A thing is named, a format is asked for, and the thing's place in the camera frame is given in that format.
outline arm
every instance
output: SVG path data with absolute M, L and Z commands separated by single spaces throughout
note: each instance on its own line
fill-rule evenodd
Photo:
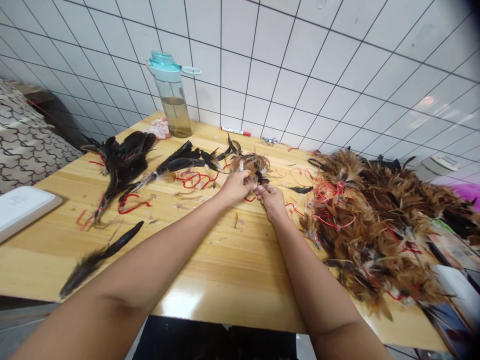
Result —
M 350 297 L 318 259 L 285 210 L 282 191 L 259 186 L 273 223 L 306 330 L 319 359 L 389 359 Z
M 249 171 L 135 246 L 74 293 L 12 359 L 124 359 L 145 318 L 222 213 L 255 189 Z

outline white object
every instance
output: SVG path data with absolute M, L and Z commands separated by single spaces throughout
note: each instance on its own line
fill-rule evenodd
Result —
M 480 326 L 480 295 L 464 275 L 456 268 L 444 265 L 432 265 L 438 282 L 450 295 L 451 300 L 467 325 L 475 331 Z
M 60 197 L 32 186 L 0 196 L 0 243 L 61 203 Z
M 166 117 L 151 122 L 147 133 L 155 134 L 157 140 L 166 139 L 170 136 L 169 123 Z
M 458 163 L 446 155 L 433 155 L 412 167 L 416 176 L 424 181 L 432 181 L 457 172 Z

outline forearm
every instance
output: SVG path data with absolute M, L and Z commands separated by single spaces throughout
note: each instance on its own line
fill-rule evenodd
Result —
M 362 320 L 352 300 L 288 217 L 273 222 L 303 321 L 312 335 Z
M 135 246 L 85 288 L 150 311 L 226 208 L 222 199 L 214 196 Z

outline person's left hand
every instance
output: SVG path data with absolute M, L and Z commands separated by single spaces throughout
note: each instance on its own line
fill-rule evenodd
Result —
M 248 177 L 250 170 L 233 172 L 226 178 L 217 196 L 222 198 L 227 206 L 233 206 L 257 188 Z

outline person's right hand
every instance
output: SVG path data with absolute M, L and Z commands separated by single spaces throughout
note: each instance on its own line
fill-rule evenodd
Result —
M 287 209 L 285 209 L 284 193 L 278 187 L 270 184 L 258 185 L 256 198 L 265 206 L 266 214 L 272 223 L 289 218 Z

